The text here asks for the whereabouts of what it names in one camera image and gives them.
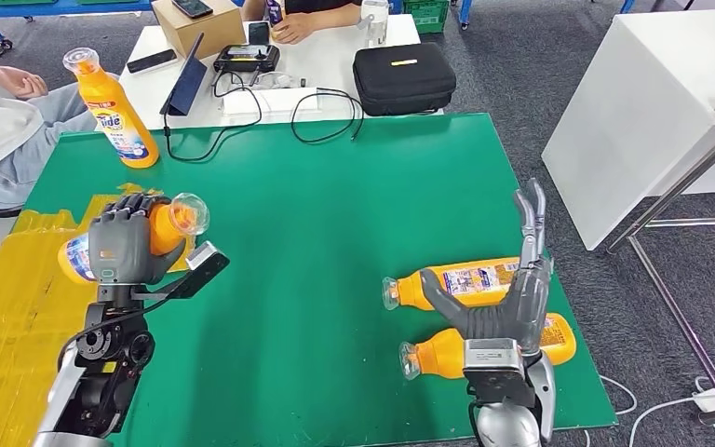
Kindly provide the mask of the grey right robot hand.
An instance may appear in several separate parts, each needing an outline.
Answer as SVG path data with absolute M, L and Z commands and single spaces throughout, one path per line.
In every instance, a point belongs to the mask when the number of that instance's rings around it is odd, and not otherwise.
M 540 350 L 553 266 L 544 255 L 546 195 L 531 178 L 514 192 L 513 200 L 521 221 L 519 266 L 499 304 L 468 307 L 443 289 L 432 270 L 424 268 L 420 276 L 425 299 L 464 340 L 510 338 L 524 356 L 534 356 Z

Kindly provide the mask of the person's left hand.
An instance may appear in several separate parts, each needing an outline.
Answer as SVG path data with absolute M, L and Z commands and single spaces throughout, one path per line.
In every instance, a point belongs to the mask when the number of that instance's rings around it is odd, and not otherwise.
M 313 13 L 289 14 L 272 28 L 272 36 L 276 43 L 295 45 L 310 36 L 315 25 Z
M 9 66 L 0 66 L 0 87 L 19 99 L 39 98 L 48 94 L 47 84 L 41 76 Z

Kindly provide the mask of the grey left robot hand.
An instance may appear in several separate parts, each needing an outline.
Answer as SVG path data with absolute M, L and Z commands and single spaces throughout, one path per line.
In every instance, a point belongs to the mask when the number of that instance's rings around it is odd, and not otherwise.
M 181 257 L 185 242 L 159 255 L 151 251 L 150 212 L 167 196 L 133 193 L 105 205 L 88 229 L 89 265 L 100 283 L 156 284 Z

